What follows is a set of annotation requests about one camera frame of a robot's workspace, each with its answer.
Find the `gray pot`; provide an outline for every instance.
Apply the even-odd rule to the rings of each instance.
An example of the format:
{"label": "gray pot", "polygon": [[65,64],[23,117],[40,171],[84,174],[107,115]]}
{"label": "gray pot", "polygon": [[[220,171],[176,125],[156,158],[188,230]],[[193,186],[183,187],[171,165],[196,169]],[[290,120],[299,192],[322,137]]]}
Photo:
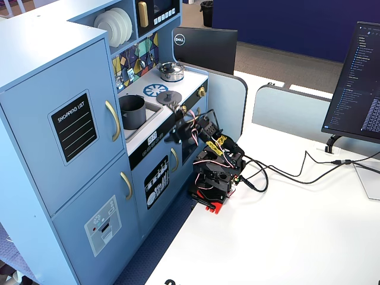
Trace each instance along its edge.
{"label": "gray pot", "polygon": [[138,129],[147,120],[145,100],[138,95],[119,98],[124,129]]}

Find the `blue carpet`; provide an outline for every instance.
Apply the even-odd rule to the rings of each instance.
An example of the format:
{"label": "blue carpet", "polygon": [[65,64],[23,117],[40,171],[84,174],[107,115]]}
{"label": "blue carpet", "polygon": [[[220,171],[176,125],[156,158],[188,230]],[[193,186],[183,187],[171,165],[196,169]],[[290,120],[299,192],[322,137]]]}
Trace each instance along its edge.
{"label": "blue carpet", "polygon": [[191,179],[194,180],[194,177],[190,176],[184,184],[172,205],[163,214],[114,285],[143,285],[149,279],[191,213],[193,200],[187,191]]}

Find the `dell monitor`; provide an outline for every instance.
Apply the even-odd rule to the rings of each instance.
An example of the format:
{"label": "dell monitor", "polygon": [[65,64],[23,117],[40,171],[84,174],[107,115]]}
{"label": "dell monitor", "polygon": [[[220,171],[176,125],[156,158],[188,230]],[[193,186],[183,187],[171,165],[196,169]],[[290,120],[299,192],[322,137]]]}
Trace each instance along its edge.
{"label": "dell monitor", "polygon": [[178,61],[233,75],[238,31],[179,27],[173,35]]}
{"label": "dell monitor", "polygon": [[[322,132],[378,143],[380,149],[380,24],[356,25]],[[380,168],[379,162],[368,164]],[[356,170],[368,197],[380,200],[378,173]]]}

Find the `cabinet door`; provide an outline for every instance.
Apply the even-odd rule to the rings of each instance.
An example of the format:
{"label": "cabinet door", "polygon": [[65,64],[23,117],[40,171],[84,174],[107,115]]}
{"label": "cabinet door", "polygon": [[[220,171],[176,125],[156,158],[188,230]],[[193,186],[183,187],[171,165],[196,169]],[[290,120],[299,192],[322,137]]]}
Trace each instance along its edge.
{"label": "cabinet door", "polygon": [[135,195],[121,173],[130,179],[127,155],[53,219],[81,285],[112,284],[139,245]]}
{"label": "cabinet door", "polygon": [[123,148],[104,40],[0,96],[0,104],[52,215]]}
{"label": "cabinet door", "polygon": [[181,145],[162,140],[132,171],[143,235],[151,230],[184,183],[177,176],[181,168]]}

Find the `colorful tile backsplash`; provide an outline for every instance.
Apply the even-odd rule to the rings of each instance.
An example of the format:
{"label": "colorful tile backsplash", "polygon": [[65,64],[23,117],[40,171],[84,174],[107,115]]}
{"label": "colorful tile backsplash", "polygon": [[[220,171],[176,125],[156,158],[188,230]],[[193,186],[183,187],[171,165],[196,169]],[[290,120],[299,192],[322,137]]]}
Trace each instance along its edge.
{"label": "colorful tile backsplash", "polygon": [[[131,85],[133,82],[138,80],[141,76],[143,76],[145,73],[147,73],[149,70],[154,68],[158,62],[159,62],[159,39],[158,34],[153,33],[150,36],[148,36],[146,39],[140,41],[138,44],[133,45],[129,49],[125,50],[124,52],[120,53],[118,56],[114,57],[112,59],[113,64],[113,72],[116,76],[122,75],[122,70],[124,68],[130,69],[133,68],[135,72],[135,78],[132,82],[130,82],[129,78],[123,78],[124,81],[124,87],[127,87]],[[138,60],[139,51],[140,50],[140,59],[144,61],[147,65],[145,69],[141,69],[140,63]]]}

